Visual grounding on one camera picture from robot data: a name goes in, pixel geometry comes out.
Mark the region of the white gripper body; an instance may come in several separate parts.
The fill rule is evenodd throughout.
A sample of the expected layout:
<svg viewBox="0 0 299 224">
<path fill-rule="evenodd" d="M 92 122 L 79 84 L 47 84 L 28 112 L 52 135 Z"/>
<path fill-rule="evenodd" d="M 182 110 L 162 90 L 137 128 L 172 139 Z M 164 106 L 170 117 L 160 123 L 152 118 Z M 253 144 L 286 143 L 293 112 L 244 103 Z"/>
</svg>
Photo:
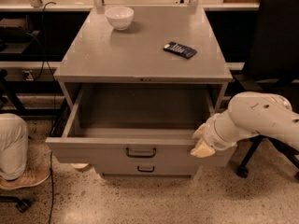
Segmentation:
<svg viewBox="0 0 299 224">
<path fill-rule="evenodd" d="M 223 151 L 236 145 L 237 130 L 228 114 L 210 117 L 203 130 L 204 141 L 216 150 Z"/>
</svg>

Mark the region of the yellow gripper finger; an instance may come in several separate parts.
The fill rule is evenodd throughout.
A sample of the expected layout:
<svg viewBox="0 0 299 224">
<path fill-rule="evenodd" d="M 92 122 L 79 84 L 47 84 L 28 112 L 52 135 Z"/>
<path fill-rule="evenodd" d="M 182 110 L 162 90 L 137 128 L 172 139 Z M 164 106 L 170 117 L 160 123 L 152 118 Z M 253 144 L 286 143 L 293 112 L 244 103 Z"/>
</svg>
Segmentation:
<svg viewBox="0 0 299 224">
<path fill-rule="evenodd" d="M 200 139 L 191 150 L 191 154 L 197 158 L 206 158 L 214 155 L 215 149 L 210 147 L 204 140 Z"/>
<path fill-rule="evenodd" d="M 198 129 L 193 133 L 192 138 L 194 140 L 199 140 L 199 139 L 202 138 L 202 136 L 203 136 L 203 130 L 204 130 L 205 126 L 206 126 L 205 123 L 201 124 L 198 127 Z"/>
</svg>

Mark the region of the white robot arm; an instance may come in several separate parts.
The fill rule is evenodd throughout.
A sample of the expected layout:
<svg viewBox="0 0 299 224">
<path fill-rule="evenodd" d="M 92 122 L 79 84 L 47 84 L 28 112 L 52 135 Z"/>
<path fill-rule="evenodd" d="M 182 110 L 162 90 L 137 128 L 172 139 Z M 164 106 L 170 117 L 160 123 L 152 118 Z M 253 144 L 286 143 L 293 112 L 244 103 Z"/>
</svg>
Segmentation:
<svg viewBox="0 0 299 224">
<path fill-rule="evenodd" d="M 281 95 L 253 91 L 240 92 L 221 113 L 206 120 L 192 135 L 197 142 L 191 154 L 206 158 L 217 151 L 235 147 L 255 136 L 276 139 L 299 150 L 299 115 Z"/>
</svg>

